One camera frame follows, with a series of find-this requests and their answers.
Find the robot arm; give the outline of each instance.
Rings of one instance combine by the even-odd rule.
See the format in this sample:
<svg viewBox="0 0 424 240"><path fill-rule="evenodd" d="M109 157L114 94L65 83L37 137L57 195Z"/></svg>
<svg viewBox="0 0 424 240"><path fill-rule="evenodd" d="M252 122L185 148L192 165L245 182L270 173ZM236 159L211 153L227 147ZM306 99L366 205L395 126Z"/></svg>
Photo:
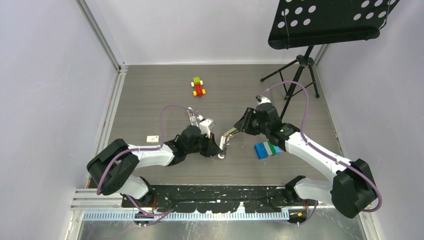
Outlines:
<svg viewBox="0 0 424 240"><path fill-rule="evenodd" d="M375 183L370 167L365 161L361 159L351 161L305 136L307 144L299 128L281 122L277 109L268 98L257 96L256 100L258 103L256 109L248 107L234 127L249 135L264 134L271 144L303 159L329 180L317 181L297 176L285 185L289 192L289 200L312 199L333 204L344 216L354 218L377 198L374 190L363 178L339 164L343 162L352 166Z"/></svg>
<svg viewBox="0 0 424 240"><path fill-rule="evenodd" d="M187 154L200 153L204 157L220 154L222 151L211 132L214 125L212 119L203 119L199 126L189 125L174 139L164 142L162 147L135 146L122 139L116 139L88 163L87 170L98 184L107 165L117 154L128 149L141 149L123 154L116 161L104 179L101 193L107 196L118 192L148 202L150 199L143 198L148 197L149 183L142 177L133 176L132 172L154 165L173 166L184 161Z"/></svg>

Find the black perforated panel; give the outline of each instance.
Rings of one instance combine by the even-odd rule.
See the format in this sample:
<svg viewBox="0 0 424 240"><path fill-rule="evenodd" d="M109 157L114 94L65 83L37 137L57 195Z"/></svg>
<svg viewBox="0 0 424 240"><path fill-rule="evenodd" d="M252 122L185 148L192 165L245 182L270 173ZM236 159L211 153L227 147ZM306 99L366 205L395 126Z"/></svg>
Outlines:
<svg viewBox="0 0 424 240"><path fill-rule="evenodd" d="M375 39L398 2L280 0L268 44L274 49L289 49Z"/></svg>

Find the music stand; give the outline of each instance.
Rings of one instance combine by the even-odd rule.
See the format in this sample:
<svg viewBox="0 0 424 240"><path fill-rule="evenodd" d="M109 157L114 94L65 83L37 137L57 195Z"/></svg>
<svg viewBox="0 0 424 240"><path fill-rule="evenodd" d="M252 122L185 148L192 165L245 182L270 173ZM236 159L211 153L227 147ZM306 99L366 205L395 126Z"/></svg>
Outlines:
<svg viewBox="0 0 424 240"><path fill-rule="evenodd" d="M320 97L315 81L314 60L310 57L315 45L375 39L386 25L387 17L399 0L280 0L268 38L273 49L289 49L308 46L305 55L298 55L295 60L277 71L262 78L263 82L289 66L299 63L293 81L298 82L304 68L308 67L315 96ZM295 92L296 85L284 86L286 99L280 118L283 119L290 100L300 91Z"/></svg>

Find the blue and green block stack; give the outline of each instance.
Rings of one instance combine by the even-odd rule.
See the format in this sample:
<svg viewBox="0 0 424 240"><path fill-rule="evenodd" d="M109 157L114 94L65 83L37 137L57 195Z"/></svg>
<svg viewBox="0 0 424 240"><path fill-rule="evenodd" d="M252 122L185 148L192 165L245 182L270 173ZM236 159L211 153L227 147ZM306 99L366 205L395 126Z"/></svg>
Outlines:
<svg viewBox="0 0 424 240"><path fill-rule="evenodd" d="M256 144L254 146L254 151L259 160L281 153L281 149L278 146L272 145L269 141Z"/></svg>

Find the small white block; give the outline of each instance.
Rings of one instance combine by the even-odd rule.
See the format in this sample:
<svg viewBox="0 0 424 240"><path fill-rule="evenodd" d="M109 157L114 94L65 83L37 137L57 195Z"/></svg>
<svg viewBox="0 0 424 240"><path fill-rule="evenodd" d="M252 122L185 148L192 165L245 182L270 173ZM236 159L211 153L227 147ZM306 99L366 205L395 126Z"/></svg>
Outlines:
<svg viewBox="0 0 424 240"><path fill-rule="evenodd" d="M155 136L147 136L147 140L148 143L159 143L159 136L155 135Z"/></svg>

